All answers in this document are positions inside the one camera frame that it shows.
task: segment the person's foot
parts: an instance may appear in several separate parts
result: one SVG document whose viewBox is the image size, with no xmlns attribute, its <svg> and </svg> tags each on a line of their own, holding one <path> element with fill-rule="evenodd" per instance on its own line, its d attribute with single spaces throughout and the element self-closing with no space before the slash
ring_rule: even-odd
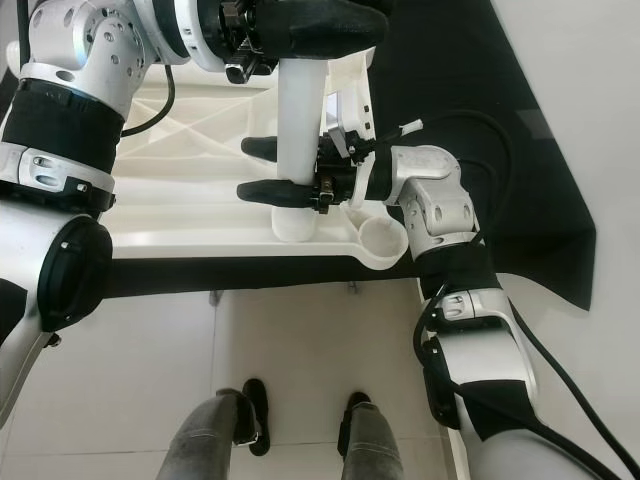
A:
<svg viewBox="0 0 640 480">
<path fill-rule="evenodd" d="M 344 457 L 347 456 L 347 450 L 349 448 L 349 437 L 351 434 L 351 413 L 356 405 L 360 403 L 371 403 L 369 395 L 362 392 L 354 392 L 349 397 L 347 408 L 344 411 L 342 422 L 340 423 L 340 435 L 338 436 L 338 453 Z"/>
<path fill-rule="evenodd" d="M 269 400 L 267 399 L 267 389 L 261 380 L 252 378 L 247 380 L 242 387 L 242 393 L 251 400 L 256 412 L 256 420 L 260 425 L 260 435 L 255 443 L 249 445 L 249 450 L 256 457 L 266 455 L 271 448 L 271 438 L 269 437 Z"/>
</svg>

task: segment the white tile floor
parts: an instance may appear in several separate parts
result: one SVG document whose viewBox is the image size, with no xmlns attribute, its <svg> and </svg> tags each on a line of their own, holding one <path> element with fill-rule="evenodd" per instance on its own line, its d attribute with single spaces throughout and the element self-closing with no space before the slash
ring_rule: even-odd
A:
<svg viewBox="0 0 640 480">
<path fill-rule="evenodd" d="M 339 479 L 349 394 L 368 392 L 398 438 L 407 480 L 448 478 L 411 330 L 415 282 L 109 300 L 62 332 L 0 434 L 2 480 L 153 479 L 186 415 L 222 387 L 267 384 L 271 452 L 235 449 L 231 479 Z"/>
</svg>

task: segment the black cloth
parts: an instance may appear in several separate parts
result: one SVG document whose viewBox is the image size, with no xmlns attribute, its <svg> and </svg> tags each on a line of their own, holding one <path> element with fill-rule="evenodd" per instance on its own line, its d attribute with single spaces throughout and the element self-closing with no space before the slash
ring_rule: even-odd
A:
<svg viewBox="0 0 640 480">
<path fill-rule="evenodd" d="M 509 206 L 491 239 L 496 270 L 527 277 L 588 309 L 595 226 L 490 0 L 399 0 L 390 22 L 369 72 L 378 134 L 448 109 L 495 117 L 514 141 L 516 170 Z M 504 174 L 498 137 L 479 123 L 448 119 L 403 140 L 490 162 Z M 482 223 L 487 174 L 473 165 L 462 169 Z"/>
</svg>

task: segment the metal bracket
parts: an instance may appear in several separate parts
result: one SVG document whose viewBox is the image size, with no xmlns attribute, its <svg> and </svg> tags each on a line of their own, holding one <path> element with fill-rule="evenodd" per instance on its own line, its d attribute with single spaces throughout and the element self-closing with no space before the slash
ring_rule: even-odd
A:
<svg viewBox="0 0 640 480">
<path fill-rule="evenodd" d="M 0 180 L 47 192 L 62 192 L 68 178 L 113 193 L 115 181 L 111 175 L 96 168 L 35 148 L 12 143 L 0 143 Z"/>
<path fill-rule="evenodd" d="M 394 183 L 385 203 L 402 207 L 413 258 L 471 241 L 477 230 L 473 202 L 460 185 L 453 155 L 434 146 L 392 147 L 391 152 Z"/>
<path fill-rule="evenodd" d="M 346 132 L 340 119 L 342 112 L 341 104 L 340 92 L 335 92 L 327 96 L 327 132 L 329 132 L 329 137 L 333 140 L 333 144 L 340 156 L 346 160 L 350 158 L 350 154 L 347 147 Z"/>
</svg>

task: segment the black cable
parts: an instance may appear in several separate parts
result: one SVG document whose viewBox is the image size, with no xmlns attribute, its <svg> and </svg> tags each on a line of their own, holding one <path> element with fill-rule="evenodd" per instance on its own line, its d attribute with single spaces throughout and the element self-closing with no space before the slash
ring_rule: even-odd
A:
<svg viewBox="0 0 640 480">
<path fill-rule="evenodd" d="M 173 102 L 176 99 L 176 84 L 173 80 L 173 72 L 171 71 L 170 65 L 164 66 L 164 71 L 167 74 L 167 86 L 169 87 L 169 94 L 167 97 L 167 103 L 164 104 L 162 110 L 160 110 L 153 118 L 147 120 L 141 125 L 137 127 L 128 128 L 127 130 L 123 130 L 120 135 L 122 138 L 129 137 L 131 135 L 137 135 L 138 133 L 142 133 L 145 130 L 149 130 L 151 127 L 156 125 L 160 120 L 167 116 L 167 114 L 171 111 L 173 107 Z"/>
<path fill-rule="evenodd" d="M 611 450 L 615 452 L 615 454 L 620 458 L 622 463 L 624 463 L 627 470 L 631 473 L 633 478 L 640 479 L 640 466 L 638 466 L 637 462 L 634 458 L 629 454 L 626 448 L 618 441 L 618 439 L 611 433 L 609 428 L 604 424 L 602 419 L 598 416 L 594 408 L 591 406 L 587 398 L 584 396 L 580 388 L 573 381 L 571 376 L 567 373 L 567 371 L 560 365 L 555 357 L 546 349 L 546 347 L 542 344 L 542 342 L 534 335 L 529 326 L 526 324 L 524 319 L 520 316 L 518 311 L 514 308 L 513 304 L 511 304 L 511 309 L 513 311 L 513 316 L 515 318 L 518 327 L 524 333 L 525 337 L 531 342 L 531 344 L 535 347 L 535 349 L 542 355 L 542 358 L 549 364 L 549 366 L 556 372 L 556 374 L 560 377 L 560 379 L 567 386 L 573 398 L 576 399 L 578 405 L 582 408 L 582 411 L 585 413 L 591 424 L 598 431 L 600 436 L 607 442 L 607 445 L 611 447 Z"/>
<path fill-rule="evenodd" d="M 497 198 L 499 188 L 498 172 L 496 172 L 496 169 L 493 168 L 490 164 L 483 162 L 482 160 L 476 160 L 475 158 L 458 158 L 458 163 L 462 165 L 464 165 L 465 163 L 467 165 L 474 165 L 483 170 L 489 177 L 489 183 L 491 185 L 491 197 L 489 198 L 489 211 L 487 216 L 489 218 L 492 218 L 499 201 Z"/>
<path fill-rule="evenodd" d="M 515 183 L 515 168 L 513 162 L 513 142 L 511 141 L 511 137 L 507 133 L 507 131 L 498 123 L 498 121 L 490 115 L 486 113 L 479 112 L 476 110 L 447 110 L 442 113 L 437 113 L 431 115 L 427 118 L 422 119 L 422 123 L 436 123 L 442 120 L 448 120 L 452 118 L 461 118 L 466 120 L 473 120 L 478 123 L 482 123 L 488 128 L 490 128 L 499 138 L 502 148 L 505 154 L 505 164 L 507 173 L 505 175 L 505 186 L 502 191 L 502 197 L 500 202 L 498 203 L 494 213 L 493 218 L 488 222 L 488 224 L 480 229 L 480 231 L 474 236 L 471 240 L 470 245 L 474 246 L 480 243 L 480 241 L 486 235 L 486 232 L 493 230 L 493 228 L 500 221 L 509 201 L 509 196 L 511 195 L 511 190 L 513 189 L 513 185 Z"/>
<path fill-rule="evenodd" d="M 27 0 L 16 0 L 18 14 L 18 43 L 20 44 L 20 68 L 31 58 L 31 47 L 29 46 L 29 2 Z"/>
</svg>

